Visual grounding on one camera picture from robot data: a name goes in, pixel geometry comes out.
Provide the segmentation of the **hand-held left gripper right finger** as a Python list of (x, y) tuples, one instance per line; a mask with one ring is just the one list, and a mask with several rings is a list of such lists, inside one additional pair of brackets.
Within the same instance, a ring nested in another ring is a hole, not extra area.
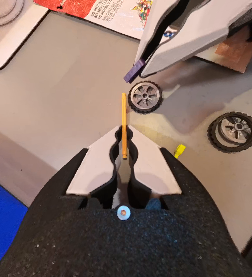
[(158, 195), (181, 194), (160, 146), (131, 125), (127, 135), (134, 181)]

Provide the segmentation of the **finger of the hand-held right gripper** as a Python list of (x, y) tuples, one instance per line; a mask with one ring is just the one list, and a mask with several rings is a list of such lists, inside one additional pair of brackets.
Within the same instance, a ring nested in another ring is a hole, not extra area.
[(184, 53), (183, 45), (178, 50), (173, 49), (172, 37), (159, 45), (166, 28), (182, 14), (184, 24), (195, 7), (196, 1), (153, 1), (134, 64), (139, 60), (144, 64), (176, 64), (196, 56), (196, 52)]
[[(252, 0), (203, 1), (198, 4), (187, 20), (172, 37), (173, 49), (182, 45), (184, 53), (196, 54), (222, 42), (229, 33), (229, 26), (252, 8)], [(141, 78), (161, 72), (174, 64), (145, 64)]]

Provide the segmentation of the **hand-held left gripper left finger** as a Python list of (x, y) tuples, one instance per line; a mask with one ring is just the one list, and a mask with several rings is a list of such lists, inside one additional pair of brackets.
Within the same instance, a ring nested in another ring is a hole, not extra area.
[(116, 126), (88, 147), (88, 151), (70, 182), (66, 195), (91, 195), (93, 191), (110, 181), (115, 163), (110, 150), (117, 142), (115, 137), (120, 126)]

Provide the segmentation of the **purple plastic connector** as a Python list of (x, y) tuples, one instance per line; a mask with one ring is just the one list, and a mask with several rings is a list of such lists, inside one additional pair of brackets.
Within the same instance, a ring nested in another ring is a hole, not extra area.
[(124, 76), (124, 81), (131, 84), (139, 76), (140, 72), (142, 72), (144, 66), (145, 61), (143, 59), (139, 59)]

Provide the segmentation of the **yellow plastic rod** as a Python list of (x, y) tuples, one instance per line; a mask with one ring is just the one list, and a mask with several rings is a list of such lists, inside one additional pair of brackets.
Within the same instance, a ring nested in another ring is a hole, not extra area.
[(127, 159), (127, 110), (126, 94), (122, 93), (122, 158)]

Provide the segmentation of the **small grey wheel black tyre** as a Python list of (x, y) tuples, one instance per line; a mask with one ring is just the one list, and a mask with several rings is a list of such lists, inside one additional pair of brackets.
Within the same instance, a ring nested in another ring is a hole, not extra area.
[(149, 114), (156, 111), (163, 102), (162, 89), (152, 81), (135, 84), (128, 93), (128, 105), (136, 113)]

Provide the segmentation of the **blue plastic storage bin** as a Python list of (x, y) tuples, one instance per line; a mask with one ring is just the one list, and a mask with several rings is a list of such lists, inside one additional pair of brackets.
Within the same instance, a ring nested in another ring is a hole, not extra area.
[(27, 206), (0, 185), (0, 260), (12, 244), (27, 210)]

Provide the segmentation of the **yellow plastic connector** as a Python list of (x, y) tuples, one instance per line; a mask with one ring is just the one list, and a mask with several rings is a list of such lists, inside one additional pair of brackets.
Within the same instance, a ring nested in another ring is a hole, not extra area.
[(184, 146), (183, 144), (179, 144), (178, 147), (176, 148), (175, 152), (174, 152), (174, 157), (176, 159), (179, 158), (179, 156), (181, 154), (183, 154), (184, 150), (186, 149), (186, 146)]

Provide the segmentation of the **red white instruction booklet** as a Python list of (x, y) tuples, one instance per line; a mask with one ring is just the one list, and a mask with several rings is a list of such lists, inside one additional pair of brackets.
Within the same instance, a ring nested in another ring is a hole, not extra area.
[[(56, 12), (63, 12), (107, 29), (140, 40), (152, 9), (153, 1), (34, 1)], [(252, 57), (250, 31), (245, 26), (223, 42), (195, 55), (244, 73)]]

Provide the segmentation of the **large grey wheel black tyre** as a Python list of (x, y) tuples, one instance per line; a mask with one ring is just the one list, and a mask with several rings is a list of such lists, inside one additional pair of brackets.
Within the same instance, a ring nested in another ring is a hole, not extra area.
[(208, 127), (207, 137), (220, 152), (233, 154), (252, 147), (252, 117), (242, 112), (228, 112)]

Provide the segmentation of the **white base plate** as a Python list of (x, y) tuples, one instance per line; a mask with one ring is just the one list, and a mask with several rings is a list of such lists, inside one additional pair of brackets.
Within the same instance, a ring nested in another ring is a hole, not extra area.
[(20, 14), (11, 22), (0, 26), (0, 69), (31, 35), (48, 11), (34, 1), (24, 0)]

